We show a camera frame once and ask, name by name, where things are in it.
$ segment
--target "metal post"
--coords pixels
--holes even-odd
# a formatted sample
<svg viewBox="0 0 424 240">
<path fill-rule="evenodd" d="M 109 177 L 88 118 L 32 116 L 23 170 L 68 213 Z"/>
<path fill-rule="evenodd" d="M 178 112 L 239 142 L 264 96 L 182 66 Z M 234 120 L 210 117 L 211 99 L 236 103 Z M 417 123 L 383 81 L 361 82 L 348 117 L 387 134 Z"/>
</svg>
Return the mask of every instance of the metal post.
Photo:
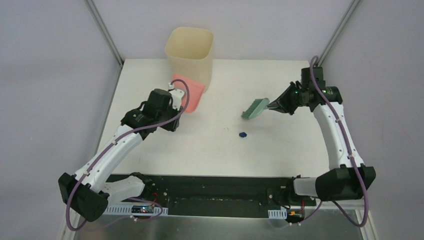
<svg viewBox="0 0 424 240">
<path fill-rule="evenodd" d="M 347 8 L 346 12 L 344 13 L 343 17 L 341 18 L 340 22 L 338 23 L 334 33 L 332 34 L 330 40 L 328 41 L 327 45 L 324 48 L 324 51 L 321 53 L 321 56 L 319 57 L 318 66 L 322 66 L 323 62 L 326 60 L 328 54 L 333 50 L 333 47 L 336 45 L 337 40 L 339 40 L 340 36 L 343 33 L 343 30 L 345 30 L 348 22 L 350 21 L 352 15 L 354 14 L 355 10 L 358 8 L 359 4 L 362 2 L 362 0 L 352 0 L 349 7 Z"/>
<path fill-rule="evenodd" d="M 87 5 L 88 10 L 90 11 L 95 24 L 97 25 L 98 29 L 101 32 L 101 35 L 103 35 L 104 40 L 106 41 L 107 45 L 109 46 L 110 51 L 112 52 L 113 56 L 115 57 L 119 67 L 122 69 L 124 66 L 124 60 L 122 59 L 117 46 L 115 45 L 114 41 L 112 40 L 112 37 L 106 28 L 105 23 L 103 22 L 102 16 L 100 16 L 99 10 L 97 9 L 95 3 L 93 0 L 84 0 L 85 4 Z"/>
</svg>

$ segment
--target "green brush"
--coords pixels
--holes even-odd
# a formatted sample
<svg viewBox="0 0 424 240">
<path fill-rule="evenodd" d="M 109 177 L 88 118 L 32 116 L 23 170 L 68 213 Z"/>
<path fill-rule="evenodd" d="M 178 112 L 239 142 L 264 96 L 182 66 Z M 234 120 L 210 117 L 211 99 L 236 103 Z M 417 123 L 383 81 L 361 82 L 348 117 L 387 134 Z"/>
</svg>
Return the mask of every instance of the green brush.
<svg viewBox="0 0 424 240">
<path fill-rule="evenodd" d="M 250 107 L 241 114 L 241 118 L 245 120 L 256 118 L 264 110 L 268 109 L 268 104 L 270 104 L 268 98 L 255 99 Z"/>
</svg>

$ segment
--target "white tabletop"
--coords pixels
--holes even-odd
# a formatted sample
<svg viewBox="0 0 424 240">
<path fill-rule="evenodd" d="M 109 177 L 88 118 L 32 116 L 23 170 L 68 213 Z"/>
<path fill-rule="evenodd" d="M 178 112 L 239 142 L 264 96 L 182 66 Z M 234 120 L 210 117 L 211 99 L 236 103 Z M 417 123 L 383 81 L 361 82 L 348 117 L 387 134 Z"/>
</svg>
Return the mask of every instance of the white tabletop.
<svg viewBox="0 0 424 240">
<path fill-rule="evenodd" d="M 307 61 L 214 60 L 210 87 L 197 110 L 183 114 L 176 132 L 158 128 L 150 134 L 114 173 L 317 177 L 327 172 L 326 146 L 309 108 L 292 116 L 266 110 L 251 120 L 240 117 L 254 99 L 273 101 L 308 66 Z M 166 89 L 171 77 L 166 59 L 125 60 L 100 146 L 127 111 L 153 89 Z"/>
</svg>

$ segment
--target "white wall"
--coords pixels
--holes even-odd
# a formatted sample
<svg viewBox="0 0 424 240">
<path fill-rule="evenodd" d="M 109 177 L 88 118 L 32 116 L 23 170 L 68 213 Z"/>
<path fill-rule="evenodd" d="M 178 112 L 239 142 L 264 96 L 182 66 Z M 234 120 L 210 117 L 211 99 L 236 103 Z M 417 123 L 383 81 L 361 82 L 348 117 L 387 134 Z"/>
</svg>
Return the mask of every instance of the white wall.
<svg viewBox="0 0 424 240">
<path fill-rule="evenodd" d="M 96 0 L 123 58 L 166 58 L 177 27 L 214 33 L 216 59 L 307 60 L 351 0 Z"/>
<path fill-rule="evenodd" d="M 119 72 L 84 1 L 0 1 L 0 239 L 55 239 Z"/>
<path fill-rule="evenodd" d="M 363 1 L 324 63 L 377 173 L 370 209 L 382 240 L 423 239 L 423 11 L 422 0 Z"/>
</svg>

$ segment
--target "trash can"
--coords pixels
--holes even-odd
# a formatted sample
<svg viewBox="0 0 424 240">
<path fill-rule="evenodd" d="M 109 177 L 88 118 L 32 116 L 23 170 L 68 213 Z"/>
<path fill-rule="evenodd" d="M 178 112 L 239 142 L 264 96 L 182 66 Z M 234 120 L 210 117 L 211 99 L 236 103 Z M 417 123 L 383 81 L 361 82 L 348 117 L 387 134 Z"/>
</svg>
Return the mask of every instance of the trash can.
<svg viewBox="0 0 424 240">
<path fill-rule="evenodd" d="M 178 27 L 172 31 L 165 53 L 174 74 L 182 75 L 205 86 L 212 78 L 214 34 L 206 29 Z"/>
</svg>

